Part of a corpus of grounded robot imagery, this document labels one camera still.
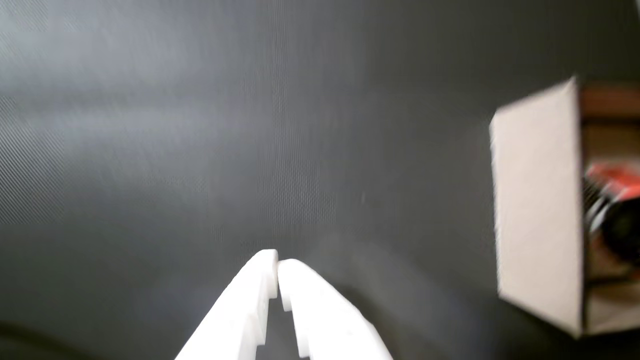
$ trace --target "black object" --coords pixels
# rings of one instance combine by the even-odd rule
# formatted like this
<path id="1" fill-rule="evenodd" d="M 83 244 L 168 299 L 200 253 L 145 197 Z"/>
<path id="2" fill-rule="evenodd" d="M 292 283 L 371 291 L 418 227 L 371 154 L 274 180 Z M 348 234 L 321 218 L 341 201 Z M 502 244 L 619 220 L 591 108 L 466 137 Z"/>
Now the black object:
<path id="1" fill-rule="evenodd" d="M 640 199 L 611 204 L 602 222 L 602 238 L 622 260 L 640 266 Z"/>

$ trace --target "red object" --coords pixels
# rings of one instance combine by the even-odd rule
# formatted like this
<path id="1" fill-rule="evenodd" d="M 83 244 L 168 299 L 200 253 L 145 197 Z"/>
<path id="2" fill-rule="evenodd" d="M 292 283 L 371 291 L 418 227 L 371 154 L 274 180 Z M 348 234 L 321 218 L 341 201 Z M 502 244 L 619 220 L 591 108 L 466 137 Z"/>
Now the red object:
<path id="1" fill-rule="evenodd" d="M 625 164 L 593 164 L 587 178 L 596 183 L 614 201 L 640 198 L 640 172 Z"/>

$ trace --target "gray fabric background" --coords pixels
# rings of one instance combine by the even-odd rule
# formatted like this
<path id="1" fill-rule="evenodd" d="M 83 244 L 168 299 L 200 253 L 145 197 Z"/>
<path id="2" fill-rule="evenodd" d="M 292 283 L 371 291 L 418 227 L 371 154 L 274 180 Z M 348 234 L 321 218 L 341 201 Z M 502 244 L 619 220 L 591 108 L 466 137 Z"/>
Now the gray fabric background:
<path id="1" fill-rule="evenodd" d="M 0 0 L 0 322 L 173 359 L 275 248 L 395 360 L 637 359 L 496 299 L 488 124 L 639 40 L 634 0 Z M 273 301 L 258 360 L 296 354 Z"/>

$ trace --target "cardboard box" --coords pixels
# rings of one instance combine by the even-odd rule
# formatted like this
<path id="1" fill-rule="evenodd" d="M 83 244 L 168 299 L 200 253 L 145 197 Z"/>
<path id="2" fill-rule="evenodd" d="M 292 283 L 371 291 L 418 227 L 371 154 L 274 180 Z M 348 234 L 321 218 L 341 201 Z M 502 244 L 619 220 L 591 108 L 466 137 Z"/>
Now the cardboard box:
<path id="1" fill-rule="evenodd" d="M 574 78 L 499 108 L 490 126 L 500 298 L 578 338 L 640 327 L 640 282 L 590 282 L 582 176 L 640 163 L 640 88 Z"/>

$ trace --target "white cardboard panel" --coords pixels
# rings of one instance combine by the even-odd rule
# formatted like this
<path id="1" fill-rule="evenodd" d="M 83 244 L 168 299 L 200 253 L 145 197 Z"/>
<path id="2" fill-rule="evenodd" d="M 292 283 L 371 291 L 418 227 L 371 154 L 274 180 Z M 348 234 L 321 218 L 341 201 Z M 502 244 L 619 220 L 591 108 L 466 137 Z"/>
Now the white cardboard panel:
<path id="1" fill-rule="evenodd" d="M 492 166 L 499 294 L 582 332 L 583 237 L 574 79 L 498 109 Z"/>

